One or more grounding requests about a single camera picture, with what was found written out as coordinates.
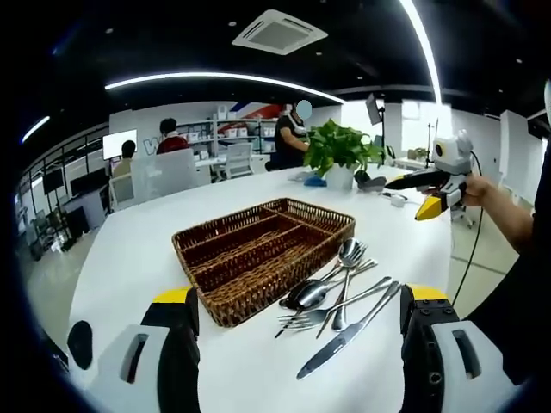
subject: man in black shirt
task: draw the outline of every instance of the man in black shirt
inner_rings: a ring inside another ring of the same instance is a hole
[[[546,106],[551,120],[551,81],[546,86]],[[466,205],[483,207],[520,255],[505,279],[467,317],[503,353],[504,370],[516,385],[541,377],[551,351],[547,341],[550,174],[551,145],[548,145],[534,215],[513,205],[509,197],[482,176],[468,177],[463,199]]]
[[[277,168],[284,170],[302,166],[304,153],[308,144],[299,138],[306,137],[306,128],[300,116],[296,113],[296,103],[290,114],[284,114],[275,125],[275,151]]]

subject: cutlery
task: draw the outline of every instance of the cutlery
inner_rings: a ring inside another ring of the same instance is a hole
[[[355,265],[351,267],[355,267],[360,259],[363,256],[363,253],[365,252],[365,245],[363,243],[359,242],[359,249],[361,250],[361,255],[357,257]],[[343,291],[341,292],[341,295],[343,296],[342,301],[345,301],[348,298],[348,287],[350,285],[350,267],[347,266],[346,268],[346,276],[344,277],[344,285],[343,285]],[[342,331],[346,328],[346,306],[343,305],[342,307],[338,308],[335,311],[335,317],[333,318],[333,325],[332,328],[335,331]]]
[[[313,310],[310,312],[304,312],[298,315],[295,314],[295,315],[279,316],[278,317],[279,322],[281,324],[284,324],[283,328],[285,330],[311,329],[316,325],[322,324],[325,321],[325,319],[329,315],[331,315],[337,308],[340,308],[343,305],[354,303],[360,299],[364,299],[368,297],[369,295],[378,293],[379,291],[382,291],[388,288],[388,285],[383,286],[382,284],[390,280],[391,280],[391,277],[384,277],[381,281],[375,284],[375,286],[370,287],[367,290],[363,291],[362,293],[359,293],[356,296],[352,297],[351,299],[347,299],[340,304],[334,305],[333,307],[329,307],[323,310]]]
[[[376,288],[381,287],[381,289],[384,289],[388,287],[390,277],[383,277],[380,280],[378,280],[373,286],[371,286],[369,289],[373,290]],[[343,302],[343,291],[341,291],[341,294],[338,296],[337,301],[335,301],[335,305],[341,304]],[[321,328],[318,331],[318,334],[316,335],[316,340],[321,336],[321,333],[323,333],[325,327],[327,327],[327,324],[329,323],[329,320],[331,320],[331,317],[328,317],[325,319],[324,323],[321,324]]]
[[[376,267],[377,265],[379,265],[379,263],[375,260],[372,260],[372,259],[368,259],[366,262],[364,262],[362,265],[360,265],[359,267],[355,268],[352,273],[350,274],[350,278],[364,272],[364,271],[367,271],[368,269],[370,268],[373,268],[373,267]],[[331,284],[329,284],[328,288],[325,290],[325,291],[321,291],[321,297],[320,297],[320,300],[318,303],[315,303],[313,306],[316,306],[318,304],[320,304],[324,298],[325,298],[325,295],[327,294],[328,291],[330,291],[332,288],[335,288],[336,286],[338,286],[339,284],[343,283],[344,282],[344,278],[341,278],[340,280],[337,280],[337,281],[333,281]],[[295,316],[298,316],[299,314],[301,314],[303,312],[303,310],[305,309],[298,309],[297,312],[294,314]],[[278,333],[275,335],[274,338],[277,338],[279,337],[283,331],[285,331],[285,328],[282,328],[281,330],[278,331]]]
[[[296,302],[296,297],[299,293],[302,293],[305,288],[313,288],[315,286],[318,286],[319,282],[330,280],[332,277],[337,275],[341,271],[341,269],[352,266],[353,262],[351,261],[351,259],[353,259],[354,256],[359,253],[358,247],[359,244],[357,239],[348,238],[344,240],[344,242],[338,249],[338,259],[333,269],[328,274],[321,277],[319,280],[304,280],[297,286],[294,286],[293,289],[289,292],[287,298],[280,300],[280,305],[289,307],[291,303]]]
[[[315,372],[323,366],[333,355],[339,353],[345,348],[359,333],[365,329],[379,311],[396,295],[400,285],[393,281],[390,287],[385,291],[379,302],[373,309],[360,321],[349,325],[346,330],[340,332],[338,336],[328,342],[318,353],[314,355],[299,371],[297,380],[304,379],[307,375]]]
[[[369,258],[367,261],[363,262],[362,265],[351,269],[350,278],[353,278],[368,269],[376,267],[378,264],[379,263],[377,261]],[[293,299],[282,299],[280,300],[279,305],[288,308],[289,310],[307,310],[315,307],[316,305],[321,304],[330,290],[338,287],[345,280],[346,277],[342,277],[335,281],[310,280],[311,282],[307,284],[307,287],[300,291],[299,294],[296,294]]]

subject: white flower pot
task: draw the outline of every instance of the white flower pot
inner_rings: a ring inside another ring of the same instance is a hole
[[[346,168],[346,166],[340,166],[335,163],[325,174],[327,188],[338,191],[350,191],[352,189],[352,184],[354,183],[355,169],[355,165]]]

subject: spoon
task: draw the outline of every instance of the spoon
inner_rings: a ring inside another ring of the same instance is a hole
[[[347,265],[346,267],[346,277],[344,278],[344,285],[343,285],[343,291],[341,292],[341,296],[343,297],[343,301],[345,301],[348,297],[348,287],[349,287],[349,284],[350,284],[350,268],[353,268],[355,267],[359,262],[360,260],[362,259],[362,256],[363,256],[363,253],[365,252],[365,245],[363,245],[363,243],[359,242],[359,248],[360,248],[360,255],[356,254],[354,255],[353,257],[355,258],[355,260],[353,262],[348,262],[348,264],[351,264],[351,265]],[[333,324],[331,325],[331,327],[335,330],[335,331],[343,331],[345,328],[346,328],[346,306],[343,305],[342,307],[338,308],[337,311],[335,312],[335,317],[333,318]]]
[[[355,240],[355,238],[348,238],[348,239],[344,240],[344,242],[341,244],[341,246],[338,249],[337,262],[335,263],[335,266],[333,267],[333,269],[329,273],[327,273],[326,275],[321,277],[319,280],[304,280],[304,281],[302,281],[298,285],[294,286],[293,289],[289,292],[288,296],[285,299],[280,300],[279,304],[282,307],[291,308],[291,307],[289,307],[289,304],[296,302],[297,295],[306,286],[311,285],[313,282],[320,282],[320,281],[324,282],[324,281],[330,280],[332,277],[337,275],[340,272],[340,270],[344,268],[342,256],[345,256],[346,254],[349,254],[350,253],[350,248],[353,247],[354,245],[356,245],[356,241],[352,241],[352,240]]]
[[[365,246],[362,243],[359,243],[354,238],[351,238],[351,240],[352,245],[350,245],[350,243],[349,245],[344,245],[339,251],[339,261],[346,268],[355,267],[365,252]],[[288,300],[286,303],[287,308],[305,310],[321,303],[327,292],[334,287],[334,285],[328,283],[327,280],[322,280],[312,280],[312,282],[307,283],[302,290],[294,296],[294,300]]]
[[[362,263],[362,265],[360,265],[360,266],[358,266],[358,267],[356,267],[356,268],[354,268],[350,271],[350,278],[353,278],[356,275],[361,274],[364,271],[367,271],[368,269],[376,267],[377,265],[378,265],[377,261],[372,260],[371,258],[369,258],[367,261]],[[288,308],[289,310],[309,310],[309,309],[311,309],[311,308],[313,308],[317,305],[320,305],[323,302],[323,300],[325,299],[325,295],[330,290],[332,290],[333,288],[340,286],[344,282],[344,280],[345,280],[345,277],[340,278],[340,279],[335,280],[335,281],[307,280],[309,282],[307,284],[305,284],[305,286],[313,285],[313,286],[323,286],[324,287],[324,288],[321,288],[319,290],[319,292],[318,292],[319,296],[315,300],[313,300],[313,303],[310,306],[308,306],[307,308],[302,308],[302,307],[298,306],[297,296],[301,295],[300,293],[301,293],[302,290],[300,290],[298,293],[296,293],[294,295],[293,299],[291,299],[291,297],[288,297],[288,298],[285,298],[285,299],[280,299],[279,305],[281,307]]]

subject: black cable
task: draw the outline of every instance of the black cable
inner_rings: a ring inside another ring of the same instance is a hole
[[[479,173],[482,175],[482,168],[480,167],[480,162],[477,156],[473,151],[471,153],[474,156],[474,160],[476,161],[476,165],[479,168]],[[476,231],[476,238],[474,239],[473,244],[473,250],[471,251],[471,256],[468,259],[467,267],[465,268],[465,274],[463,274],[463,278],[461,278],[461,282],[459,283],[459,287],[457,288],[457,292],[455,293],[454,300],[452,301],[451,305],[455,305],[455,302],[457,301],[457,297],[459,296],[459,292],[461,290],[461,287],[463,287],[463,282],[465,282],[465,278],[467,278],[468,269],[471,268],[471,262],[473,261],[474,252],[476,250],[476,245],[479,242],[479,236],[480,236],[480,228],[482,228],[482,214],[484,213],[484,209],[482,206],[480,207],[480,218],[479,218],[479,229]]]

